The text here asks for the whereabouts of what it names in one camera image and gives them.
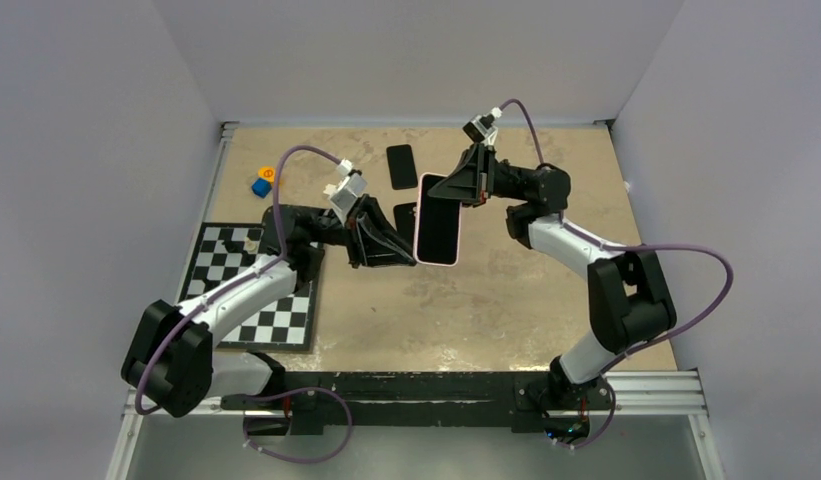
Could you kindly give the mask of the black phone case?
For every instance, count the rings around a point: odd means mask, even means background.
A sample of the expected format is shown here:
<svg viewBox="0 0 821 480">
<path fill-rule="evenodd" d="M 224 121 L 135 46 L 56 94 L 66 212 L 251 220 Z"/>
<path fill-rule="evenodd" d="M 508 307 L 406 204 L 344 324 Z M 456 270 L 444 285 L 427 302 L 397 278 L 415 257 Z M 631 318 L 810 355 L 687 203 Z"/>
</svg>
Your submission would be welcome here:
<svg viewBox="0 0 821 480">
<path fill-rule="evenodd" d="M 413 246 L 415 238 L 416 207 L 415 203 L 402 203 L 393 207 L 396 231 L 410 246 Z"/>
</svg>

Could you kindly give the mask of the black phone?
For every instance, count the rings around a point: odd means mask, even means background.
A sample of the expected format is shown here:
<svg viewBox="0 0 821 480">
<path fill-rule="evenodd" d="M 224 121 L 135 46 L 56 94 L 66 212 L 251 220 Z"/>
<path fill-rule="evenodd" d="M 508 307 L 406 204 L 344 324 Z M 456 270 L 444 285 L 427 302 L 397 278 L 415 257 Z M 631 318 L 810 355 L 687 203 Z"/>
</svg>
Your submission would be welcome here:
<svg viewBox="0 0 821 480">
<path fill-rule="evenodd" d="M 409 190 L 418 187 L 415 158 L 409 144 L 387 147 L 386 160 L 393 190 Z"/>
</svg>

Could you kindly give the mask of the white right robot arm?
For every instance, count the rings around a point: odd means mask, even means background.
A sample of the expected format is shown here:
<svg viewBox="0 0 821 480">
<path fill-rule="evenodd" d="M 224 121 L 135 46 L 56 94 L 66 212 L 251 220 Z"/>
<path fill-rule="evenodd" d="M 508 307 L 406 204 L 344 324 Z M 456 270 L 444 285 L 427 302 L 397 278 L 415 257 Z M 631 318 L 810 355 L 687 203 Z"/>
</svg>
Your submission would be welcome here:
<svg viewBox="0 0 821 480">
<path fill-rule="evenodd" d="M 513 200 L 506 210 L 510 237 L 578 274 L 588 293 L 588 332 L 554 358 L 544 390 L 562 407 L 582 399 L 587 388 L 633 346 L 668 332 L 677 314 L 657 254 L 594 237 L 567 220 L 571 178 L 541 163 L 518 167 L 499 160 L 491 146 L 466 149 L 455 170 L 431 184 L 432 199 L 478 207 L 491 197 Z"/>
</svg>

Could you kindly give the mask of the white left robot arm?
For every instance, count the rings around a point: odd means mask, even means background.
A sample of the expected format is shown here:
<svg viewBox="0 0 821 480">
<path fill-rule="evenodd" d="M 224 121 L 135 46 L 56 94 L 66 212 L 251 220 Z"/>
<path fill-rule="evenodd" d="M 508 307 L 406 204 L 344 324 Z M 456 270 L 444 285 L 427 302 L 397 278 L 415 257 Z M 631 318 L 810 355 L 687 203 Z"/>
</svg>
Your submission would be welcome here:
<svg viewBox="0 0 821 480">
<path fill-rule="evenodd" d="M 345 217 L 318 207 L 271 206 L 262 227 L 254 263 L 243 272 L 191 300 L 158 300 L 143 312 L 121 367 L 136 390 L 137 413 L 164 410 L 179 418 L 206 398 L 231 395 L 275 407 L 284 395 L 283 366 L 264 353 L 219 355 L 223 338 L 313 280 L 327 246 L 344 247 L 353 268 L 416 263 L 411 242 L 368 194 Z"/>
</svg>

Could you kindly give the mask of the blue toy brick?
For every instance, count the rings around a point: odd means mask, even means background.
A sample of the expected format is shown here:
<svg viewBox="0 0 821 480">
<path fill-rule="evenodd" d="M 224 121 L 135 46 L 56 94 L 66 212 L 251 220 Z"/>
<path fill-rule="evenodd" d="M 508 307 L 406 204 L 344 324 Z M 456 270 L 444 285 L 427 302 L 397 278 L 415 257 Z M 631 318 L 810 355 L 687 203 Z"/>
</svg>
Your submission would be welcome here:
<svg viewBox="0 0 821 480">
<path fill-rule="evenodd" d="M 265 178 L 259 177 L 252 183 L 251 191 L 259 198 L 266 198 L 272 191 L 272 183 Z"/>
</svg>

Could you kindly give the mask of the orange toy piece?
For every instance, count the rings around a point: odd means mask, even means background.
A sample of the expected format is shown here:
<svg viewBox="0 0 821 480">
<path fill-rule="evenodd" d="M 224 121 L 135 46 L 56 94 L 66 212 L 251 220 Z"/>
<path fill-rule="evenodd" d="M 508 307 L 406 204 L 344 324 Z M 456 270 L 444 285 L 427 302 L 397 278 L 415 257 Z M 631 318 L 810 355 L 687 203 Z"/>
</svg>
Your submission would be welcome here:
<svg viewBox="0 0 821 480">
<path fill-rule="evenodd" d="M 277 174 L 274 167 L 263 166 L 258 170 L 258 176 L 271 185 L 276 183 Z"/>
</svg>

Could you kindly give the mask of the black and white chessboard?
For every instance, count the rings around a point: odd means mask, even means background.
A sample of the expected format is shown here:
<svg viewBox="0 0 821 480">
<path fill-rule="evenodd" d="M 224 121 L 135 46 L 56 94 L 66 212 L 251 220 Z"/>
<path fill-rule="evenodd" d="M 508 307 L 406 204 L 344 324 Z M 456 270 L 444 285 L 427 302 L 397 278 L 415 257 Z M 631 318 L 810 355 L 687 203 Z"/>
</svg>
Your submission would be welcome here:
<svg viewBox="0 0 821 480">
<path fill-rule="evenodd" d="M 233 278 L 250 267 L 256 255 L 243 250 L 245 237 L 259 242 L 263 229 L 258 223 L 204 222 L 190 254 L 178 299 L 190 300 Z M 242 249 L 228 254 L 223 240 L 232 240 Z M 221 348 L 270 352 L 312 350 L 319 296 L 319 280 L 314 279 L 295 293 L 264 306 L 219 343 Z"/>
</svg>

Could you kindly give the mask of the black chess piece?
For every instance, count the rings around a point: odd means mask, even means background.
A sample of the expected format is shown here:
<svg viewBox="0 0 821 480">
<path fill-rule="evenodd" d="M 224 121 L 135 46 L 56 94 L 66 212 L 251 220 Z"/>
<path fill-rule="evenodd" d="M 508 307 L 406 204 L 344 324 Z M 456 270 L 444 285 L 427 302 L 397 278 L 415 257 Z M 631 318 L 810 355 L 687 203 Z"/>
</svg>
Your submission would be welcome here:
<svg viewBox="0 0 821 480">
<path fill-rule="evenodd" d="M 222 246 L 228 254 L 240 253 L 242 251 L 241 247 L 232 240 L 223 240 Z"/>
</svg>

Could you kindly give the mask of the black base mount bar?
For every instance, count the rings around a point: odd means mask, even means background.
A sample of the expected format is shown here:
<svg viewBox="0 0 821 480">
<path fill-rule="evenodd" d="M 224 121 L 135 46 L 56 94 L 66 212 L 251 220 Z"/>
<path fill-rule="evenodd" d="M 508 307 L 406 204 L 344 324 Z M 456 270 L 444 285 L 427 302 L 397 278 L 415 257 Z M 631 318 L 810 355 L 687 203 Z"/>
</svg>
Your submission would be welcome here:
<svg viewBox="0 0 821 480">
<path fill-rule="evenodd" d="M 607 381 L 597 379 L 561 394 L 543 371 L 288 372 L 281 392 L 289 401 L 260 402 L 245 395 L 222 399 L 225 411 L 272 412 L 291 419 L 294 435 L 327 426 L 495 427 L 513 433 L 567 430 L 590 414 L 606 414 Z"/>
</svg>

